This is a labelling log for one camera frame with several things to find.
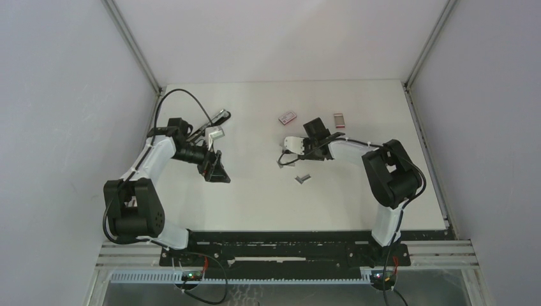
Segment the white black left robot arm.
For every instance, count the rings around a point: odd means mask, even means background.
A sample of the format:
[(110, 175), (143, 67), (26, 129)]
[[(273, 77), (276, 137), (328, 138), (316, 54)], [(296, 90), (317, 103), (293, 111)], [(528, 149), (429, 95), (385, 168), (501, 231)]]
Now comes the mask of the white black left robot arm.
[(222, 153), (214, 149), (214, 142), (224, 135), (217, 123), (194, 130), (182, 118), (169, 119), (165, 127), (153, 127), (132, 167), (104, 185), (102, 227), (107, 239), (118, 245), (150, 242), (175, 249), (174, 256), (183, 265), (195, 264), (199, 248), (188, 242), (188, 229), (166, 219), (154, 184), (171, 159), (196, 165), (207, 182), (230, 183)]

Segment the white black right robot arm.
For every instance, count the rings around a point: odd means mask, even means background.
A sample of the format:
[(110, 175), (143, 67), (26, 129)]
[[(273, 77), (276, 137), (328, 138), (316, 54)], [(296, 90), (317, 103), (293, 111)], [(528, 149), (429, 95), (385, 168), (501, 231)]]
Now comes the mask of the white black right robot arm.
[(284, 150), (297, 160), (346, 161), (365, 171), (370, 190), (378, 202), (371, 236), (376, 242), (369, 247), (369, 259), (386, 265), (394, 257), (391, 246), (400, 239), (405, 208), (427, 187), (422, 170), (410, 159), (399, 140), (377, 145), (331, 133), (321, 118), (304, 124), (305, 137), (287, 136)]

